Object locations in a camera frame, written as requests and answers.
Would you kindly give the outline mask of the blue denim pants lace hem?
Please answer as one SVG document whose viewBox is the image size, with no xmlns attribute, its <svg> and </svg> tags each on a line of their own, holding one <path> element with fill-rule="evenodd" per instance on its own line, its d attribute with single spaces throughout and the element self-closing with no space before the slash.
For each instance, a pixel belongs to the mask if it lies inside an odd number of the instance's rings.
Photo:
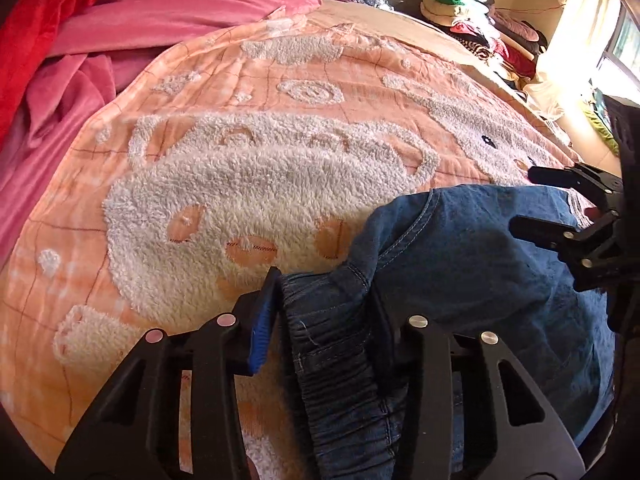
<svg viewBox="0 0 640 480">
<path fill-rule="evenodd" d="M 407 394 L 386 370 L 393 337 L 381 316 L 394 311 L 496 333 L 585 440 L 612 399 L 606 298 L 578 292 L 553 252 L 514 238 L 516 216 L 575 221 L 558 188 L 436 188 L 378 208 L 333 271 L 284 277 L 296 417 L 318 478 L 393 473 Z"/>
</svg>

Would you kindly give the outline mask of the green windowsill cloth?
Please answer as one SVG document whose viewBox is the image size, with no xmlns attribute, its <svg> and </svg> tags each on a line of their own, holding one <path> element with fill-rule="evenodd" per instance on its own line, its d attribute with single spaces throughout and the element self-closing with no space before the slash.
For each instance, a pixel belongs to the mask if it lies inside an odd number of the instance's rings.
<svg viewBox="0 0 640 480">
<path fill-rule="evenodd" d="M 608 111 L 605 107 L 604 94 L 600 89 L 592 89 L 591 96 L 582 102 L 582 112 L 606 147 L 615 156 L 618 156 L 620 146 L 613 134 L 611 119 L 608 117 Z"/>
</svg>

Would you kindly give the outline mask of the pile of folded clothes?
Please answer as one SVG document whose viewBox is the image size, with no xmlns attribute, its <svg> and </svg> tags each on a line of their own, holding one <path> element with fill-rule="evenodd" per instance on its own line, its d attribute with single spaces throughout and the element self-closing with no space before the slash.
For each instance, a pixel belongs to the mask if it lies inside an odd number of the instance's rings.
<svg viewBox="0 0 640 480">
<path fill-rule="evenodd" d="M 543 32 L 511 18 L 495 0 L 421 0 L 420 12 L 505 80 L 533 79 L 548 48 Z"/>
</svg>

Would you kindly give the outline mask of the cream window curtain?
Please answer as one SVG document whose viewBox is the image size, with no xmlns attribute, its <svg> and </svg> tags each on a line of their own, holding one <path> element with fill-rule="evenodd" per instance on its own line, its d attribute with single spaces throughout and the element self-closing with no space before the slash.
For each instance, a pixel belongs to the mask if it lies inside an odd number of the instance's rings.
<svg viewBox="0 0 640 480">
<path fill-rule="evenodd" d="M 566 0 L 548 50 L 538 58 L 536 76 L 523 88 L 542 117 L 561 118 L 585 90 L 621 8 L 620 0 Z"/>
</svg>

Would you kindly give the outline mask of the orange bear pattern blanket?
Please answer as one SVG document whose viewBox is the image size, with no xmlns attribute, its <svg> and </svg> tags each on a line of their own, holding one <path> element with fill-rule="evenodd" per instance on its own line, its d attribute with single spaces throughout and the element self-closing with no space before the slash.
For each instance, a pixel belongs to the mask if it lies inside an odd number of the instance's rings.
<svg viewBox="0 0 640 480">
<path fill-rule="evenodd" d="M 85 122 L 2 266 L 2 405 L 52 467 L 149 328 L 195 330 L 272 266 L 335 268 L 398 196 L 577 161 L 396 13 L 326 2 L 176 44 Z"/>
</svg>

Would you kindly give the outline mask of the red floral blanket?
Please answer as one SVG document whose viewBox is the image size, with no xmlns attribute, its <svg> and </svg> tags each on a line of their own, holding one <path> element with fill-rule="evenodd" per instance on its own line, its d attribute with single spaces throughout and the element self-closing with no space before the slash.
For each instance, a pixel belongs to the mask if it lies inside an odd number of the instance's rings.
<svg viewBox="0 0 640 480">
<path fill-rule="evenodd" d="M 1 135 L 8 134 L 29 81 L 46 58 L 61 25 L 98 3 L 113 0 L 17 0 L 1 25 Z"/>
</svg>

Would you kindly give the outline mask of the pink velvet quilt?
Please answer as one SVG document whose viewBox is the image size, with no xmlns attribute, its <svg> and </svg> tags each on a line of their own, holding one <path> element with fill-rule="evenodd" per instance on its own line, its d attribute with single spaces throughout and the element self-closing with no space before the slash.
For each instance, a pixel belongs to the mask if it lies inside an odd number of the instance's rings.
<svg viewBox="0 0 640 480">
<path fill-rule="evenodd" d="M 17 0 L 1 0 L 1 25 Z M 1 251 L 9 255 L 85 121 L 164 49 L 320 0 L 113 0 L 66 20 L 1 136 Z"/>
</svg>

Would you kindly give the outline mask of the window with black frame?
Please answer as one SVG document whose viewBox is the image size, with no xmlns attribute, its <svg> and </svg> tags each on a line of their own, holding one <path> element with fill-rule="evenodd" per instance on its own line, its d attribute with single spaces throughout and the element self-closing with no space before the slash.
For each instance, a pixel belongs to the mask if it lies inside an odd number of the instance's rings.
<svg viewBox="0 0 640 480">
<path fill-rule="evenodd" d="M 600 59 L 597 87 L 608 96 L 639 103 L 639 29 L 624 6 Z"/>
</svg>

